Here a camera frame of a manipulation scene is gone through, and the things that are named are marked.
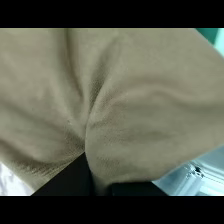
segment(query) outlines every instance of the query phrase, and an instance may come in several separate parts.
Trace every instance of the garment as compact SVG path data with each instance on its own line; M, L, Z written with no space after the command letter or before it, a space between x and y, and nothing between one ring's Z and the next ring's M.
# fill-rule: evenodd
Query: garment
M1 29L0 160L37 190L84 151L96 189L223 144L224 63L194 29Z

